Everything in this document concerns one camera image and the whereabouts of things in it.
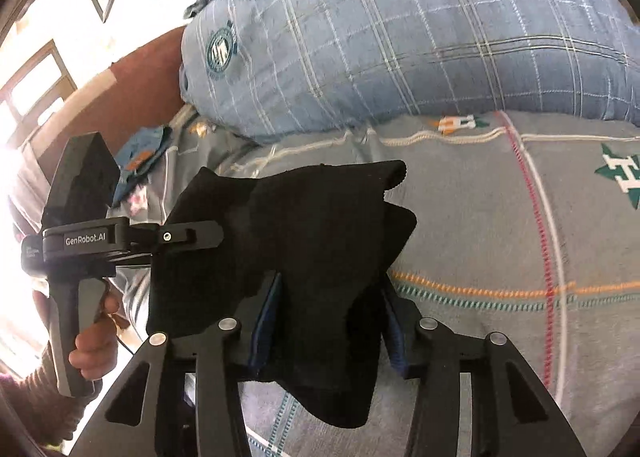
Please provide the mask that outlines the person's left forearm brown sleeve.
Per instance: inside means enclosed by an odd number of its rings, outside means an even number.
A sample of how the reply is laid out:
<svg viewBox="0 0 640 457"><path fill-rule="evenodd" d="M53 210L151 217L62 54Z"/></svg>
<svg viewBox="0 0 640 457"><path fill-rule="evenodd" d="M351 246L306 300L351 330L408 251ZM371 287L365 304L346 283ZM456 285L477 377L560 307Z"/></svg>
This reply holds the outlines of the person's left forearm brown sleeve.
<svg viewBox="0 0 640 457"><path fill-rule="evenodd" d="M23 422L27 432L47 456L62 456L56 449L73 438L86 407L103 388L87 397L66 397L58 393L58 379L50 347L41 354L40 366L22 380L1 375L1 392Z"/></svg>

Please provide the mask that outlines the person's left hand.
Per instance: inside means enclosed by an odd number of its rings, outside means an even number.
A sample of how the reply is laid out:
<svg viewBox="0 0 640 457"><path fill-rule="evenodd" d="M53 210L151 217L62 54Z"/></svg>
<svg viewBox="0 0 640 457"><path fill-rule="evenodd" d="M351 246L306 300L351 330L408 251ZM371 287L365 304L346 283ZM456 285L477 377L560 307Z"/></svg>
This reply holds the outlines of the person's left hand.
<svg viewBox="0 0 640 457"><path fill-rule="evenodd" d="M107 292L98 319L75 339L68 361L88 381L101 380L117 364L117 329L128 326L119 307L118 294Z"/></svg>

